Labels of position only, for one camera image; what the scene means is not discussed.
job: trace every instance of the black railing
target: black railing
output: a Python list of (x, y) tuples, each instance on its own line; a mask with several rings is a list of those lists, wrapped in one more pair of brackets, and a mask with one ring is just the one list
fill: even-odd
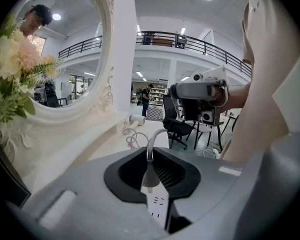
[(70, 47), (59, 52), (59, 58), (64, 59), (77, 53), (82, 53), (83, 51), (92, 48), (101, 48), (102, 46), (102, 35), (78, 42)]
[[(194, 51), (203, 56), (212, 56), (235, 67), (240, 72), (251, 78), (251, 68), (243, 61), (233, 56), (231, 53), (203, 40), (169, 32), (160, 31), (141, 31), (138, 33), (136, 43), (140, 45), (153, 45), (174, 47), (177, 49)], [(59, 52), (59, 58), (67, 58), (76, 53), (82, 53), (92, 48), (101, 48), (102, 36), (94, 37), (82, 42), (76, 43)]]

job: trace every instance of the ornate white mirror frame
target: ornate white mirror frame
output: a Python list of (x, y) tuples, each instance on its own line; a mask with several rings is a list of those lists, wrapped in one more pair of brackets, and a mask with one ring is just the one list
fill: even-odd
[[(19, 0), (14, 10), (20, 10), (28, 1)], [(95, 140), (127, 118), (127, 114), (114, 111), (109, 84), (113, 69), (114, 0), (91, 1), (98, 7), (103, 34), (97, 68), (100, 74), (89, 92), (64, 108), (50, 108), (33, 101), (35, 115), (16, 118), (0, 128), (4, 151), (32, 193), (63, 174)]]

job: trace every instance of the black cap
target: black cap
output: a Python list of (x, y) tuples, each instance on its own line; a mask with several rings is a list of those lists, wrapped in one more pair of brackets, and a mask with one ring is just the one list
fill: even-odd
[(49, 23), (53, 20), (51, 10), (43, 4), (37, 4), (34, 6), (30, 10), (30, 13), (32, 12), (35, 12), (35, 14), (42, 19), (42, 26), (49, 25)]

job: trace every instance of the black shirt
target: black shirt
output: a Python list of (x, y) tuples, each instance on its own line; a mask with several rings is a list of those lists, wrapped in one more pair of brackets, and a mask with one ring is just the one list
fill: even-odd
[(145, 96), (146, 96), (147, 98), (149, 98), (150, 91), (148, 90), (148, 88), (144, 88), (144, 89), (142, 90), (141, 93), (142, 93), (142, 101), (143, 101), (143, 102), (149, 102), (148, 99), (145, 99), (145, 98), (144, 98), (144, 94), (145, 94)]

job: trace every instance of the window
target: window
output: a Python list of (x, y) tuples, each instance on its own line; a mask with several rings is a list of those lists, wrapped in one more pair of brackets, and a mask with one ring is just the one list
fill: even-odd
[(28, 39), (33, 45), (35, 45), (36, 51), (39, 53), (39, 56), (41, 58), (46, 43), (46, 39), (38, 36), (33, 36), (33, 35), (28, 36)]

